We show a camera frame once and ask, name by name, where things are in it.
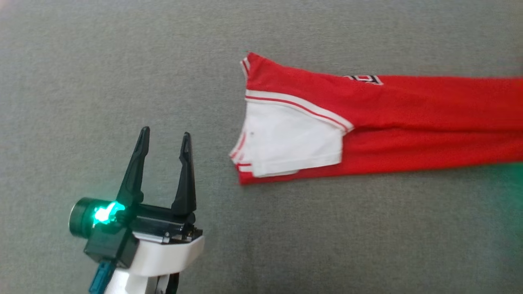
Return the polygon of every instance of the white trim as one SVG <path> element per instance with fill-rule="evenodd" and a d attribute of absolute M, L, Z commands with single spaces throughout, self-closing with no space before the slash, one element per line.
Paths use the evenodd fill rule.
<path fill-rule="evenodd" d="M 295 174 L 297 172 L 298 172 L 298 170 L 296 170 L 296 171 L 288 171 L 288 172 L 281 172 L 281 173 L 274 173 L 274 174 L 266 174 L 266 175 L 258 176 L 258 177 L 253 174 L 253 176 L 256 177 L 256 178 L 266 178 L 266 177 L 288 176 L 288 175 L 293 175 L 293 174 Z"/>
<path fill-rule="evenodd" d="M 346 133 L 354 129 L 354 125 L 345 118 L 335 114 L 332 111 L 329 111 L 325 108 L 321 108 L 303 98 L 292 96 L 289 94 L 275 93 L 275 92 L 265 92 L 265 91 L 255 91 L 255 90 L 246 90 L 245 91 L 245 100 L 254 103 L 267 103 L 267 104 L 278 104 L 283 106 L 292 107 L 304 114 L 312 116 L 321 121 L 330 123 L 331 125 L 342 129 Z M 277 99 L 280 101 L 274 100 L 263 100 L 263 99 Z"/>
<path fill-rule="evenodd" d="M 243 75 L 244 75 L 245 79 L 247 79 L 247 71 L 245 70 L 245 66 L 243 65 L 243 61 L 240 61 L 240 66 L 242 67 L 242 72 L 243 72 Z"/>
<path fill-rule="evenodd" d="M 293 159 L 285 161 L 259 162 L 253 164 L 253 176 L 266 177 L 268 175 L 298 171 L 300 169 L 335 165 L 342 162 L 342 151 L 325 154 L 312 158 Z"/>
<path fill-rule="evenodd" d="M 240 165 L 240 166 L 238 166 L 238 170 L 241 173 L 252 173 L 253 172 L 253 166 L 252 165 Z"/>
<path fill-rule="evenodd" d="M 245 146 L 245 140 L 247 140 L 246 136 L 247 135 L 245 133 L 245 123 L 244 123 L 244 127 L 242 128 L 242 132 L 240 133 L 240 137 L 238 138 L 238 141 L 236 142 L 236 145 L 229 152 L 229 157 L 232 159 L 232 161 L 234 163 L 237 163 L 236 159 L 239 158 L 240 151 L 243 149 L 243 146 Z"/>
<path fill-rule="evenodd" d="M 243 59 L 243 61 L 245 62 L 245 66 L 247 67 L 247 69 L 251 70 L 251 64 L 249 63 L 249 58 L 245 57 Z"/>

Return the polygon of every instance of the gray fabric surface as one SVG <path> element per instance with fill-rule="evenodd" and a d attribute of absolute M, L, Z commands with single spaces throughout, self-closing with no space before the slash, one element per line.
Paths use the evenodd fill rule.
<path fill-rule="evenodd" d="M 114 198 L 144 125 L 153 205 L 193 135 L 207 243 L 180 294 L 523 292 L 519 165 L 240 187 L 227 157 L 245 50 L 340 75 L 520 75 L 519 1 L 1 2 L 1 293 L 87 293 L 70 208 Z"/>

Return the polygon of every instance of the red garment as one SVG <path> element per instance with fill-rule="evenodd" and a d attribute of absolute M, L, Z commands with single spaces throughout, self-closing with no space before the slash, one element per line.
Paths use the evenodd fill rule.
<path fill-rule="evenodd" d="M 340 163 L 284 176 L 241 171 L 250 163 L 234 159 L 238 144 L 241 184 L 523 161 L 521 78 L 341 77 L 254 53 L 242 64 L 249 103 L 290 107 L 344 136 Z"/>

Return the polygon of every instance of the camera lens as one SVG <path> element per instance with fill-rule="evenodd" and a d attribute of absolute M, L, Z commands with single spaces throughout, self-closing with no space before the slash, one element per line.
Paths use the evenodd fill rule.
<path fill-rule="evenodd" d="M 111 201 L 93 198 L 80 199 L 71 209 L 69 231 L 73 236 L 88 239 L 93 229 L 95 208 L 108 206 Z"/>

